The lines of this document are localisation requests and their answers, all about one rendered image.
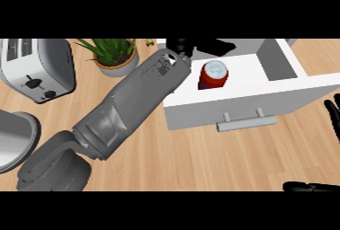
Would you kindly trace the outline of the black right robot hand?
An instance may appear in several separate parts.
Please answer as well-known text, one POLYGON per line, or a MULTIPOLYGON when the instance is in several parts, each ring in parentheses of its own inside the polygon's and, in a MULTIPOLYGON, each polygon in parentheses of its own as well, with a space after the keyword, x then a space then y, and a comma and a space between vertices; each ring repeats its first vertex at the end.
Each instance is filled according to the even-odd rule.
MULTIPOLYGON (((323 101, 323 107, 329 113, 329 119, 334 128, 334 134, 340 142, 340 93, 334 95, 334 99, 323 101)), ((283 191, 335 191, 340 192, 340 185, 304 183, 300 181, 286 181, 282 184, 283 191)))

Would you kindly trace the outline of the round grey metal pot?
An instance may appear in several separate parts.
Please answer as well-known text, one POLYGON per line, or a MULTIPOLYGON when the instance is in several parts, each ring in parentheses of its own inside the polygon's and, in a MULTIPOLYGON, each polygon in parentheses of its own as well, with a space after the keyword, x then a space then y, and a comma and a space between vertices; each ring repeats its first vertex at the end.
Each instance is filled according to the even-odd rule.
POLYGON ((41 125, 32 114, 0 110, 0 173, 11 171, 25 161, 40 136, 41 125))

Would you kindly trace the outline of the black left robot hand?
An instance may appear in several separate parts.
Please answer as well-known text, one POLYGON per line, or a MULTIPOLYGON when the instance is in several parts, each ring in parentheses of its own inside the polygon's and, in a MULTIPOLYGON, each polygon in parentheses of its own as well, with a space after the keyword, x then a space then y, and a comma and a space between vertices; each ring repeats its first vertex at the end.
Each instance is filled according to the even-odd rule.
POLYGON ((179 55, 184 55, 187 58, 190 58, 193 50, 221 57, 236 48, 236 45, 218 39, 190 38, 167 39, 165 47, 171 49, 179 55))

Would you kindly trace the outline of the silver toaster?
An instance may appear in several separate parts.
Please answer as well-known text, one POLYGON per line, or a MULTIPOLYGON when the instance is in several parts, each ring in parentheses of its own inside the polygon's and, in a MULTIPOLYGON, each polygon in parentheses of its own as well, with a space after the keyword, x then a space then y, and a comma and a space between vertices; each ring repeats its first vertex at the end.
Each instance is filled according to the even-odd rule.
POLYGON ((1 39, 0 77, 41 104, 74 92, 72 49, 65 39, 1 39))

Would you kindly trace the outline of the white open drawer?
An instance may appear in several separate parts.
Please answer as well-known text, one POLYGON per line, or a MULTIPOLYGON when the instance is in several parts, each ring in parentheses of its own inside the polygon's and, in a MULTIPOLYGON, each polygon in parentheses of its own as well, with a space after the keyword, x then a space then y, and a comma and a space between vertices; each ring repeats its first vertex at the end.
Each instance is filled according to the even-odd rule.
POLYGON ((340 87, 340 72, 307 75, 291 50, 294 40, 223 39, 223 41, 236 45, 223 57, 214 57, 193 50, 189 77, 165 97, 164 107, 323 86, 340 87), (211 60, 218 60, 226 65, 229 79, 221 88, 199 91, 201 68, 211 60))

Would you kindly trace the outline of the red can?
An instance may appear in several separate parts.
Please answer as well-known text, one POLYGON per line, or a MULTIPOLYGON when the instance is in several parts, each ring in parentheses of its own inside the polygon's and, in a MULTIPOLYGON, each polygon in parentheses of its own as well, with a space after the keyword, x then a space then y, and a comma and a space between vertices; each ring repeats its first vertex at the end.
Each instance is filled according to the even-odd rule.
POLYGON ((229 78, 229 70, 226 65, 217 61, 211 60, 202 65, 198 89, 213 89, 220 88, 229 78))

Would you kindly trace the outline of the green potted plant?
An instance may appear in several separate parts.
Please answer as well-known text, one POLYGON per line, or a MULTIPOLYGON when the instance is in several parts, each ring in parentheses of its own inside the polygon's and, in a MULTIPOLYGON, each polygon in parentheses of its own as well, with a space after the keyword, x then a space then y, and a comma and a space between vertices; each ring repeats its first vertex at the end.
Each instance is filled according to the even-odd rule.
POLYGON ((75 44, 91 52, 90 61, 105 76, 122 77, 136 69, 139 55, 134 39, 78 39, 75 44))

